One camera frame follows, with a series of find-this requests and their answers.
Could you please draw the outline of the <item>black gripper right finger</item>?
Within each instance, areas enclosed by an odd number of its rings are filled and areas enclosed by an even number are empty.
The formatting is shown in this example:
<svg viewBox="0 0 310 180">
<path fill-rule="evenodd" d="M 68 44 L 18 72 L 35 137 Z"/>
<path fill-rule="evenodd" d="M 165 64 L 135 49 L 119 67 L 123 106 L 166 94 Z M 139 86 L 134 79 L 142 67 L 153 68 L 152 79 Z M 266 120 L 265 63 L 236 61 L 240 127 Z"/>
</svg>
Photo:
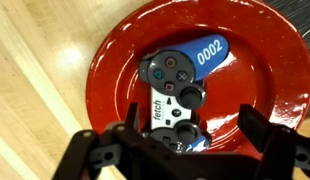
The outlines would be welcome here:
<svg viewBox="0 0 310 180">
<path fill-rule="evenodd" d="M 310 137 L 288 126 L 271 123 L 250 104 L 240 106 L 237 125 L 262 153 L 256 180 L 292 180 L 295 167 L 310 178 Z"/>
</svg>

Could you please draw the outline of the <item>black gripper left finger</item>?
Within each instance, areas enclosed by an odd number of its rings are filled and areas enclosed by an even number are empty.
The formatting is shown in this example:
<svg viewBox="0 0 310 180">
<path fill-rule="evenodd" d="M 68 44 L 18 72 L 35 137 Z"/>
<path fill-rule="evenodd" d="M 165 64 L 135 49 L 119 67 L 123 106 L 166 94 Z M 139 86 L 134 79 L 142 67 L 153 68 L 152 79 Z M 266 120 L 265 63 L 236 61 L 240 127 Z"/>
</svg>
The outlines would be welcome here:
<svg viewBox="0 0 310 180">
<path fill-rule="evenodd" d="M 97 180 L 102 169 L 115 165 L 127 180 L 151 180 L 152 170 L 137 145 L 139 105 L 131 103 L 123 121 L 105 131 L 81 130 L 73 135 L 52 180 Z"/>
</svg>

